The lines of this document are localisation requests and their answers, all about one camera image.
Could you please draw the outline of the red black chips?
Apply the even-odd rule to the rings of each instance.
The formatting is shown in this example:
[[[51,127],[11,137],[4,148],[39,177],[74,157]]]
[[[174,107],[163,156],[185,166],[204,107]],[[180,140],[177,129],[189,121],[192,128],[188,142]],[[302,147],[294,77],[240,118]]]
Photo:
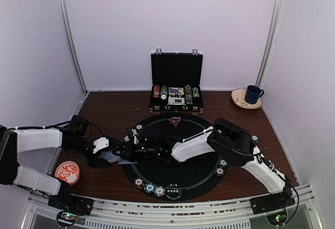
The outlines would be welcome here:
[[[218,177],[224,176],[225,173],[226,173],[226,171],[225,171],[224,168],[221,168],[221,167],[216,168],[215,174],[216,174]]]
[[[141,124],[136,125],[136,129],[138,131],[141,131],[143,129],[143,125],[141,125]]]
[[[137,189],[143,189],[146,185],[145,181],[142,178],[136,178],[133,181],[133,184]]]

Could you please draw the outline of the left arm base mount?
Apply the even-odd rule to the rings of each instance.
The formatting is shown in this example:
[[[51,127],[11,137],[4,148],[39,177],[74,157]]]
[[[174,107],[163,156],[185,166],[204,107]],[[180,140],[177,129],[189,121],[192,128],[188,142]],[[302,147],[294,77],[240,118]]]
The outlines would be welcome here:
[[[59,210],[56,214],[56,222],[61,227],[71,227],[80,216],[91,214],[93,203],[93,199],[78,196],[71,196],[69,201],[50,197],[48,206]]]

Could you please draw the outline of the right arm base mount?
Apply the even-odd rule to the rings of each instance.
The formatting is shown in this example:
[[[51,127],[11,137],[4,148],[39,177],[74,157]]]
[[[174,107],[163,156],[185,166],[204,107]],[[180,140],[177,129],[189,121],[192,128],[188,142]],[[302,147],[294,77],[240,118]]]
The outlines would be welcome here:
[[[267,221],[276,227],[285,226],[295,216],[299,199],[296,203],[295,198],[290,195],[284,196],[283,194],[271,194],[268,196],[256,197],[250,200],[253,214],[265,214]],[[289,215],[288,207],[296,205],[294,212]]]

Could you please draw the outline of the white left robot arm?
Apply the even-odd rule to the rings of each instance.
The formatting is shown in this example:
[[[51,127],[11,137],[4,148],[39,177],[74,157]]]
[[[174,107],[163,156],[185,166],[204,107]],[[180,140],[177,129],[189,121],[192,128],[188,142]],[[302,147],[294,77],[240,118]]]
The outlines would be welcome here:
[[[67,192],[70,187],[67,182],[33,169],[33,164],[25,166],[20,160],[29,155],[41,162],[44,152],[63,150],[85,156],[92,167],[108,164],[108,156],[121,142],[101,129],[98,129],[99,138],[88,140],[85,138],[87,128],[97,128],[97,125],[77,115],[69,121],[47,126],[1,126],[1,185],[20,186],[55,196],[55,202],[62,209],[72,209],[75,198]]]

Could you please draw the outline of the blue card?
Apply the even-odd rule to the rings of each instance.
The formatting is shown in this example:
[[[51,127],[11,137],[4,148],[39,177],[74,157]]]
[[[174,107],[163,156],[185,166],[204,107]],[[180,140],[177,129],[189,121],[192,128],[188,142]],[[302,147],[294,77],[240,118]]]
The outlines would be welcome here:
[[[130,164],[137,164],[137,163],[138,163],[137,161],[131,162],[131,161],[127,161],[125,159],[121,159],[121,160],[118,161],[119,165],[130,165]]]

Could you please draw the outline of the blue playing card deck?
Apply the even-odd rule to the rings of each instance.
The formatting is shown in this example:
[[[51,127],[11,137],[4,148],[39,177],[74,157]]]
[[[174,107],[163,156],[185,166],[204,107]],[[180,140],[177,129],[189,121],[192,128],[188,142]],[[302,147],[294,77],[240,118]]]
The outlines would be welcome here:
[[[108,161],[109,163],[118,162],[121,158],[112,153],[112,151],[102,151],[100,153],[100,158]]]

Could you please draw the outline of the clear round dealer button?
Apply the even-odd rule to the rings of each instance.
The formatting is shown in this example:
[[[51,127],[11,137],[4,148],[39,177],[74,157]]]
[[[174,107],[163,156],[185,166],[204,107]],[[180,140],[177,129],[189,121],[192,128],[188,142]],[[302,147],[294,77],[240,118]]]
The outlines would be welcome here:
[[[165,189],[165,195],[168,199],[177,200],[182,195],[182,189],[178,184],[169,184]]]

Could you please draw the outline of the green chip stack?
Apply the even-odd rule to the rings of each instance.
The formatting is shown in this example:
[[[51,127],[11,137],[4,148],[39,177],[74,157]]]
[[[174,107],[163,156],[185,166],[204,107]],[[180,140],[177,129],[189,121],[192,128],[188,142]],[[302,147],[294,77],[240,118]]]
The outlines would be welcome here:
[[[253,136],[252,136],[252,140],[253,140],[255,143],[258,143],[258,142],[259,142],[259,138],[258,138],[256,135],[253,135]]]

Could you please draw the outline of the white blue chips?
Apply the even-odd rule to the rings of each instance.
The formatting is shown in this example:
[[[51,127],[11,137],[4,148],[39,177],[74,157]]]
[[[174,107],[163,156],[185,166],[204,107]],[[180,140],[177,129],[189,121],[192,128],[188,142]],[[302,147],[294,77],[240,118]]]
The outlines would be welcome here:
[[[155,190],[154,190],[154,194],[157,196],[157,197],[162,197],[165,195],[165,188],[163,187],[156,187]]]

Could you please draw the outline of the red triangle all-in marker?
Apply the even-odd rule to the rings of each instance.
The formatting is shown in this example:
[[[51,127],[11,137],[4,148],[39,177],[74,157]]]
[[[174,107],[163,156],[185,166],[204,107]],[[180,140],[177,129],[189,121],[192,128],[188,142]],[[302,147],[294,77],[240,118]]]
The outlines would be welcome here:
[[[180,117],[172,117],[172,118],[169,118],[168,120],[176,128],[178,126],[178,124],[180,123],[181,118]]]

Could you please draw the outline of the green chips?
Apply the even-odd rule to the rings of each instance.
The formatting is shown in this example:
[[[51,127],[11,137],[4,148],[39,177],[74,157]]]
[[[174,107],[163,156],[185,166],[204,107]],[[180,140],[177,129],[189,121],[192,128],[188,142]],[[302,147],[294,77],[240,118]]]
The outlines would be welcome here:
[[[146,193],[152,193],[152,192],[154,192],[154,190],[155,190],[155,185],[153,185],[151,183],[148,183],[144,186],[144,191]]]
[[[228,163],[227,163],[225,160],[221,159],[221,160],[219,161],[219,166],[220,166],[221,168],[226,168],[226,167],[228,166]]]

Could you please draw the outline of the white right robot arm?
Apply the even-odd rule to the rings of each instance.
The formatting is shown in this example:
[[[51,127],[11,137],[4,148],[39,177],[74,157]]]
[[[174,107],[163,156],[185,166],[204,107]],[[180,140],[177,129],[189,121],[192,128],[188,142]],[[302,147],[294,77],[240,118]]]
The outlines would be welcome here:
[[[155,158],[169,164],[215,152],[228,165],[245,169],[261,182],[270,194],[268,203],[272,208],[279,209],[286,202],[294,202],[291,180],[266,159],[257,143],[256,136],[219,118],[187,138],[163,138],[159,130],[146,135],[144,131],[130,128],[124,141],[113,149],[113,154],[130,162]]]

